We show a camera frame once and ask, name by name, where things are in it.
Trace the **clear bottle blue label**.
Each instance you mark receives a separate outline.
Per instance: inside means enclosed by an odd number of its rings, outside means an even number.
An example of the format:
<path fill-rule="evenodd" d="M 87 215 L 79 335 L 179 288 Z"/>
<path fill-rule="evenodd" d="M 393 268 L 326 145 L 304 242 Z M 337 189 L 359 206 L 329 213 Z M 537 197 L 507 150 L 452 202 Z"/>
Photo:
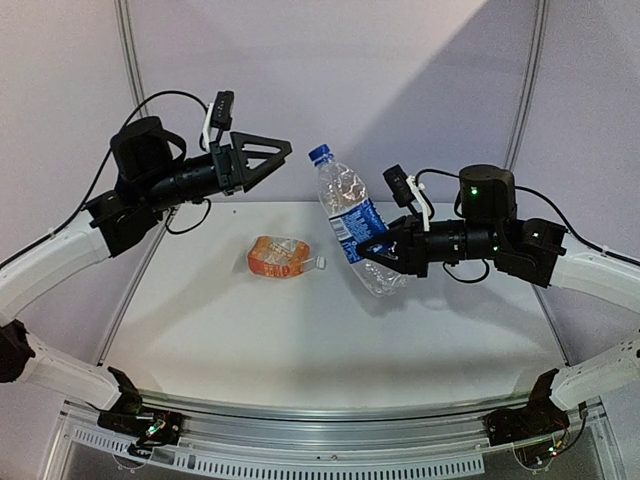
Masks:
<path fill-rule="evenodd" d="M 324 161 L 311 163 L 317 170 L 318 200 L 351 270 L 371 295 L 394 295 L 406 285 L 405 277 L 356 252 L 359 243 L 388 229 L 365 183 L 334 154 Z"/>

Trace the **blue bottle cap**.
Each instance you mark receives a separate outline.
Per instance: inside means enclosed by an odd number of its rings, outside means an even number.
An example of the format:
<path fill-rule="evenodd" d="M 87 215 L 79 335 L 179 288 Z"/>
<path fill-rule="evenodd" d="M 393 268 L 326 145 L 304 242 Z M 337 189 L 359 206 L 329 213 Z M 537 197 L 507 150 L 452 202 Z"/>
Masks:
<path fill-rule="evenodd" d="M 321 144 L 308 153 L 311 162 L 324 161 L 332 155 L 333 153 L 327 144 Z"/>

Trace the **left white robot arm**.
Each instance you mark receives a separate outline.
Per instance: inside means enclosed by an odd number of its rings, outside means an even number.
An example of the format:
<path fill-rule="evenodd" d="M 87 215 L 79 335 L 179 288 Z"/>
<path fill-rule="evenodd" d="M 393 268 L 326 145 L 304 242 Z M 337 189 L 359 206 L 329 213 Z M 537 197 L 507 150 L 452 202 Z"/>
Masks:
<path fill-rule="evenodd" d="M 157 116 L 129 116 L 106 156 L 115 187 L 87 197 L 70 219 L 1 264 L 1 380 L 32 383 L 108 412 L 128 434 L 148 426 L 148 412 L 127 375 L 47 347 L 18 315 L 71 276 L 139 244 L 184 203 L 249 192 L 284 165 L 290 142 L 232 130 L 234 94 L 220 91 L 205 112 L 203 154 L 188 157 L 185 140 Z"/>

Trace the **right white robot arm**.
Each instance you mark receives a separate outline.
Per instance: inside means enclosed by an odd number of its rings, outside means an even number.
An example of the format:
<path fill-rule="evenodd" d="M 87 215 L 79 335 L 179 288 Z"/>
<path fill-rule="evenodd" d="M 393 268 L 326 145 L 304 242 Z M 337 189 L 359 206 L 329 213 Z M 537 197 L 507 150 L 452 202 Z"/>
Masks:
<path fill-rule="evenodd" d="M 427 276 L 432 263 L 490 261 L 496 270 L 532 285 L 579 291 L 638 311 L 637 260 L 583 239 L 567 220 L 518 219 L 520 188 L 509 170 L 471 165 L 456 177 L 459 191 L 454 208 L 459 219 L 433 222 L 419 179 L 406 175 L 400 166 L 385 171 L 396 203 L 410 208 L 418 201 L 422 210 L 359 242 L 358 254 L 416 277 Z M 484 424 L 499 440 L 553 432 L 568 426 L 569 410 L 638 377 L 639 340 L 633 338 L 578 365 L 541 374 L 525 406 L 496 410 L 485 417 Z"/>

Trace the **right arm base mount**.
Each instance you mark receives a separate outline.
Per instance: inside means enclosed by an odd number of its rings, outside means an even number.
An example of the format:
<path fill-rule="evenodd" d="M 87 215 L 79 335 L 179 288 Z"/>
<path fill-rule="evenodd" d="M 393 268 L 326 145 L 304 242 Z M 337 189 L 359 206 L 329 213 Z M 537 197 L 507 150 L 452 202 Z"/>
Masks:
<path fill-rule="evenodd" d="M 529 398 L 521 408 L 501 408 L 482 418 L 483 427 L 491 446 L 506 445 L 535 437 L 560 432 L 560 438 L 545 443 L 529 444 L 513 450 L 515 459 L 525 468 L 536 470 L 546 467 L 561 454 L 569 451 L 581 438 L 587 418 L 587 403 L 578 405 L 581 425 L 576 437 L 571 438 L 570 421 L 565 411 L 558 409 L 548 398 Z"/>

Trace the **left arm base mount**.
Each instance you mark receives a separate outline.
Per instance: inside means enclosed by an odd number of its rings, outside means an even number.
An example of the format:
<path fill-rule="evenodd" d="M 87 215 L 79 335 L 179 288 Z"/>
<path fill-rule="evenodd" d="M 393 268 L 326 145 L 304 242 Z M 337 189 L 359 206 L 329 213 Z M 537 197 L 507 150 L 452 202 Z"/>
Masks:
<path fill-rule="evenodd" d="M 97 425 L 133 438 L 127 453 L 150 458 L 156 447 L 177 445 L 182 433 L 183 414 L 145 407 L 139 395 L 123 394 L 109 410 L 101 410 Z"/>

